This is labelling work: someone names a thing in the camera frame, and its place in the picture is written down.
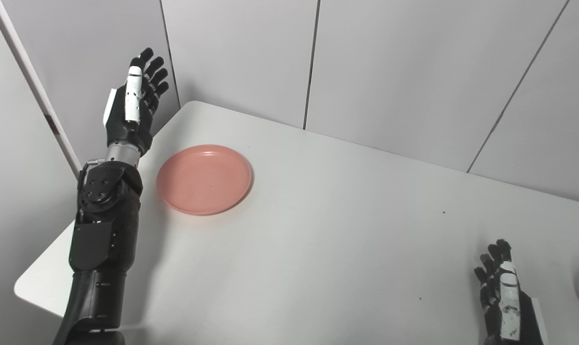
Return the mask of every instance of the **pink plate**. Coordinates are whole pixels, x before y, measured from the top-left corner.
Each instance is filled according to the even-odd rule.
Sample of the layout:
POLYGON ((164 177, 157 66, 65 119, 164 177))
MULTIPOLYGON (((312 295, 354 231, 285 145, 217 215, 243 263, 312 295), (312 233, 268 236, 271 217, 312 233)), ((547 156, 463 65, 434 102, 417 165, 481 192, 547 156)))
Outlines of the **pink plate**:
POLYGON ((158 193, 180 212, 206 216, 236 205, 251 183, 249 162, 219 145, 200 145, 170 157, 158 172, 158 193))

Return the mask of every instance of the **black fingertip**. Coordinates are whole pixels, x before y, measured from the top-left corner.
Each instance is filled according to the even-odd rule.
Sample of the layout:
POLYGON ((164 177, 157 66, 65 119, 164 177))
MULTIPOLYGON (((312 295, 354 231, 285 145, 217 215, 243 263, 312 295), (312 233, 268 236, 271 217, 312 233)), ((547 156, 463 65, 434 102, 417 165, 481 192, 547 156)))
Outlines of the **black fingertip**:
POLYGON ((483 254, 482 256, 480 256, 480 259, 481 262, 483 263, 483 266, 485 266, 487 270, 487 274, 492 275, 493 272, 496 270, 496 266, 493 263, 491 256, 489 256, 489 254, 483 254))
POLYGON ((168 76, 168 70, 166 68, 162 68, 158 70, 158 72, 153 76, 151 79, 151 83, 153 85, 158 85, 165 77, 168 76))
POLYGON ((145 73, 147 73, 149 77, 153 77, 155 71, 158 70, 162 65, 164 65, 164 58, 156 57, 153 59, 153 61, 151 61, 151 63, 149 63, 149 67, 147 67, 147 71, 145 71, 145 73))
POLYGON ((502 260, 503 261, 510 261, 511 260, 511 245, 506 242, 505 240, 503 240, 502 238, 500 240, 496 241, 496 245, 498 246, 498 249, 500 249, 500 254, 502 256, 502 260))
POLYGON ((500 249, 498 248, 497 245, 495 245, 495 244, 488 245, 487 251, 489 251, 489 254, 491 255, 491 257, 493 258, 493 261, 496 264, 499 265, 502 262, 502 254, 500 254, 500 249))
POLYGON ((170 85, 168 85, 168 83, 164 81, 158 86, 158 88, 155 89, 155 94, 157 94, 157 96, 160 97, 164 92, 168 91, 169 88, 170 85))
POLYGON ((145 62, 149 61, 153 57, 153 49, 147 48, 140 53, 140 58, 145 62))
POLYGON ((475 275, 482 284, 485 284, 487 282, 487 273, 482 267, 475 268, 475 275))
POLYGON ((142 69, 145 68, 145 62, 140 57, 135 57, 132 59, 132 62, 130 62, 130 66, 137 66, 142 69))

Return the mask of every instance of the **robot finger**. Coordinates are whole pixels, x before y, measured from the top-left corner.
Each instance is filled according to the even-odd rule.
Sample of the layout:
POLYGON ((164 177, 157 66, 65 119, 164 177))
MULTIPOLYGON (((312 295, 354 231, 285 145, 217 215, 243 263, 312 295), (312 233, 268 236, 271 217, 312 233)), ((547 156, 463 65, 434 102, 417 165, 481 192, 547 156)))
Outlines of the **robot finger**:
POLYGON ((480 256, 480 260, 487 270, 487 275, 493 275, 496 271, 496 265, 493 263, 491 256, 489 256, 489 254, 483 254, 480 256))
POLYGON ((164 58, 163 57, 156 57, 155 59, 153 59, 153 61, 151 61, 151 63, 149 63, 149 67, 147 67, 147 70, 145 70, 145 77, 147 77, 147 79, 151 80, 151 78, 153 77, 155 72, 162 65, 164 65, 164 58))
POLYGON ((498 249, 500 249, 500 254, 502 257, 502 261, 512 261, 511 258, 511 245, 506 242, 505 240, 497 240, 496 245, 498 245, 498 249))
POLYGON ((146 63, 153 57, 153 49, 146 48, 145 50, 142 51, 142 53, 140 53, 140 55, 138 55, 138 57, 141 58, 146 63))
POLYGON ((157 88, 159 83, 164 80, 165 77, 168 76, 168 70, 166 68, 162 68, 156 72, 156 74, 151 78, 150 83, 153 84, 153 88, 157 88))
POLYGON ((475 268, 475 275, 477 276, 481 284, 487 283, 487 273, 482 267, 475 268))
POLYGON ((151 98, 151 101, 149 101, 149 104, 147 105, 147 107, 149 107, 149 110, 151 111, 151 113, 154 113, 157 111, 159 106, 159 98, 157 97, 153 97, 151 98))
POLYGON ((488 245, 487 251, 489 251, 489 254, 493 258, 493 262, 496 265, 500 265, 502 263, 502 254, 500 253, 500 249, 498 248, 497 245, 495 244, 488 245))
POLYGON ((164 94, 164 92, 168 91, 169 88, 170 88, 170 85, 168 85, 168 83, 166 81, 164 81, 155 89, 155 95, 158 98, 160 98, 162 96, 162 94, 164 94))
POLYGON ((479 300, 481 303, 481 308, 483 308, 484 312, 487 312, 487 310, 491 308, 491 301, 489 298, 489 291, 487 290, 487 286, 483 286, 480 289, 479 300))

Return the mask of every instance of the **white table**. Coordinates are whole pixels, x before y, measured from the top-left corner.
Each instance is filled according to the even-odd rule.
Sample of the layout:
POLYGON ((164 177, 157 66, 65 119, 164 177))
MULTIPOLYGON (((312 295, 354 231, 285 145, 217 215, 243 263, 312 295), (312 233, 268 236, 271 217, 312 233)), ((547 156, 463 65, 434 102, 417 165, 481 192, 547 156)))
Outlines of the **white table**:
MULTIPOLYGON (((488 243, 513 246, 552 344, 579 345, 579 203, 191 102, 155 137, 136 262, 125 290, 128 344, 477 344, 473 268, 488 243), (165 206, 158 169, 221 144, 254 184, 234 208, 165 206)), ((72 225, 15 293, 62 315, 72 225)))

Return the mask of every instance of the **robotic hand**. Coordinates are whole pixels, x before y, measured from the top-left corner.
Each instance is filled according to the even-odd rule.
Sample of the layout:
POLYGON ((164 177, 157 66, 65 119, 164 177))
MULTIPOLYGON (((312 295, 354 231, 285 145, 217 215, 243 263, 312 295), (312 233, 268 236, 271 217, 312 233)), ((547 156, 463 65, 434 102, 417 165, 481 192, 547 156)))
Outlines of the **robotic hand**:
POLYGON ((125 345, 115 329, 136 251, 143 189, 136 167, 151 148, 153 114, 169 88, 164 59, 147 64, 152 57, 147 48, 132 59, 125 84, 111 90, 104 113, 106 159, 89 161, 79 175, 68 258, 72 289, 53 345, 125 345))
POLYGON ((480 256, 485 269, 475 268, 488 334, 484 345, 548 345, 540 306, 521 290, 511 246, 497 240, 487 249, 490 254, 480 256))

